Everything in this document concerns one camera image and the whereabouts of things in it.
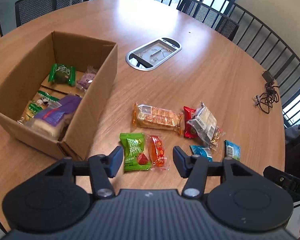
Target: wood grain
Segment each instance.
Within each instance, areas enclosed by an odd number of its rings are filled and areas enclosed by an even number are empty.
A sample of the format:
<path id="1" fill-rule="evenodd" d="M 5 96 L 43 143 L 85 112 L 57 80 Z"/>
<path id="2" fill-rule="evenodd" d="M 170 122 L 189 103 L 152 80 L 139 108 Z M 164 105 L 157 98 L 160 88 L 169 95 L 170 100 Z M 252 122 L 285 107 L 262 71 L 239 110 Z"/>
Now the wood grain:
<path id="1" fill-rule="evenodd" d="M 120 188 L 177 188 L 180 178 L 172 162 L 172 148 L 190 154 L 192 140 L 173 131 L 133 129 L 133 103 L 144 103 L 180 112 L 200 101 L 211 110 L 224 139 L 241 146 L 242 163 L 262 173 L 272 165 L 284 168 L 284 131 L 281 103 L 270 114 L 254 107 L 253 97 L 264 91 L 264 69 L 243 50 L 195 19 L 153 0 L 93 0 L 63 8 L 27 24 L 0 39 L 0 83 L 13 66 L 38 41 L 53 30 L 83 34 L 118 44 L 118 73 L 111 96 L 101 114 L 89 156 L 109 154 L 119 144 L 121 132 L 162 135 L 170 170 L 128 172 L 122 167 L 112 183 Z M 182 50 L 153 71 L 138 71 L 125 62 L 126 54 L 158 37 L 170 37 Z M 221 161 L 223 143 L 213 153 Z M 10 138 L 0 127 L 0 221 L 4 195 L 16 185 L 48 167 L 54 159 Z M 218 185 L 208 178 L 206 192 Z M 90 191 L 88 178 L 77 184 Z"/>

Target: mesh chair back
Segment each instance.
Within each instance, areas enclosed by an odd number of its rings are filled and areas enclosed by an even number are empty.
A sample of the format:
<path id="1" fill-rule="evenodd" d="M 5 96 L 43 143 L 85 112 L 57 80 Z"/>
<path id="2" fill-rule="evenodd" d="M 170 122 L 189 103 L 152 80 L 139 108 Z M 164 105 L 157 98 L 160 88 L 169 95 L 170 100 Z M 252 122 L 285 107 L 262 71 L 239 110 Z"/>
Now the mesh chair back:
<path id="1" fill-rule="evenodd" d="M 204 23 L 231 41 L 239 28 L 236 22 L 197 0 L 183 0 L 178 10 Z"/>
<path id="2" fill-rule="evenodd" d="M 42 15 L 88 0 L 19 0 L 15 3 L 17 27 Z"/>

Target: orange snack package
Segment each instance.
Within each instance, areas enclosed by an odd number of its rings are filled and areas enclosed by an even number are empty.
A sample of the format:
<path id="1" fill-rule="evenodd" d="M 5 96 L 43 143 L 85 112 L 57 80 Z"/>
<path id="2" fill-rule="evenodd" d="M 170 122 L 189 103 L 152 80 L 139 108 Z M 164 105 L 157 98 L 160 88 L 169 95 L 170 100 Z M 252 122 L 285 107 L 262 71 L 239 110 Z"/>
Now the orange snack package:
<path id="1" fill-rule="evenodd" d="M 160 137 L 156 135 L 147 135 L 146 143 L 152 162 L 151 169 L 159 168 L 160 170 L 168 170 L 168 159 L 164 156 L 165 151 Z"/>
<path id="2" fill-rule="evenodd" d="M 137 124 L 141 127 L 174 130 L 182 135 L 180 121 L 182 113 L 177 115 L 175 112 L 163 108 L 147 105 L 134 104 L 133 126 Z"/>

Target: snack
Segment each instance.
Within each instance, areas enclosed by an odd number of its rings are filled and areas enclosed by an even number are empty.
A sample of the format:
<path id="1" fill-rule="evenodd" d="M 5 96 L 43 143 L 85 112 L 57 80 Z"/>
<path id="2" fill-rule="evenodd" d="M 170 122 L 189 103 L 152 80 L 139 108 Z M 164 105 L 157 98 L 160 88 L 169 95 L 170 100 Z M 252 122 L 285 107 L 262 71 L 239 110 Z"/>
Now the snack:
<path id="1" fill-rule="evenodd" d="M 240 161 L 240 146 L 225 140 L 225 157 L 232 157 L 237 161 Z"/>
<path id="2" fill-rule="evenodd" d="M 80 102 L 80 97 L 68 94 L 58 101 L 60 106 L 48 106 L 38 112 L 25 125 L 57 139 L 62 129 L 70 123 Z"/>
<path id="3" fill-rule="evenodd" d="M 48 82 L 57 84 L 68 84 L 75 86 L 75 68 L 67 67 L 63 64 L 53 64 L 50 70 Z"/>
<path id="4" fill-rule="evenodd" d="M 193 154 L 197 154 L 203 157 L 206 157 L 209 162 L 212 162 L 212 155 L 209 147 L 202 147 L 198 145 L 190 145 L 190 149 Z"/>
<path id="5" fill-rule="evenodd" d="M 182 114 L 179 116 L 171 110 L 166 110 L 154 106 L 134 104 L 133 126 L 139 124 L 141 127 L 174 130 L 180 135 L 180 121 Z"/>
<path id="6" fill-rule="evenodd" d="M 151 163 L 144 154 L 145 138 L 142 133 L 121 133 L 120 141 L 124 148 L 124 170 L 149 170 Z"/>
<path id="7" fill-rule="evenodd" d="M 208 146 L 212 145 L 211 140 L 217 127 L 217 120 L 203 103 L 201 103 L 201 108 L 195 111 L 194 118 L 187 123 L 196 130 L 202 141 Z"/>
<path id="8" fill-rule="evenodd" d="M 167 157 L 164 156 L 164 148 L 161 139 L 155 135 L 148 135 L 146 142 L 153 168 L 166 170 L 168 168 Z"/>
<path id="9" fill-rule="evenodd" d="M 86 92 L 96 74 L 97 70 L 95 70 L 92 66 L 88 66 L 85 74 L 82 76 L 82 78 L 80 78 L 80 80 L 76 82 L 76 87 Z"/>
<path id="10" fill-rule="evenodd" d="M 196 130 L 189 125 L 187 122 L 194 117 L 195 109 L 189 108 L 187 106 L 183 107 L 185 112 L 185 137 L 186 138 L 197 138 Z"/>
<path id="11" fill-rule="evenodd" d="M 39 90 L 34 96 L 34 100 L 28 102 L 26 109 L 24 110 L 18 122 L 23 124 L 24 122 L 29 121 L 39 111 L 41 111 L 42 109 L 46 109 L 49 105 L 58 105 L 58 100 L 59 98 L 53 97 L 48 93 Z"/>

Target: round pad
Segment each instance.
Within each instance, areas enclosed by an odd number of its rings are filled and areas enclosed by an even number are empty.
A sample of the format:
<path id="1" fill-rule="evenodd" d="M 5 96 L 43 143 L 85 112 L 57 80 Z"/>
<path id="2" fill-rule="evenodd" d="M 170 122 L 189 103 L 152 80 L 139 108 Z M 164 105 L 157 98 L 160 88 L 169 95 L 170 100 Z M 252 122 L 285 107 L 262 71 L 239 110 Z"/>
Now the round pad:
<path id="1" fill-rule="evenodd" d="M 252 232 L 281 227 L 293 212 L 293 202 L 286 191 L 255 176 L 236 177 L 234 182 L 216 187 L 208 195 L 207 207 L 227 226 Z"/>
<path id="2" fill-rule="evenodd" d="M 26 181 L 10 191 L 2 209 L 13 228 L 25 232 L 53 232 L 76 223 L 90 206 L 86 191 L 56 177 Z"/>

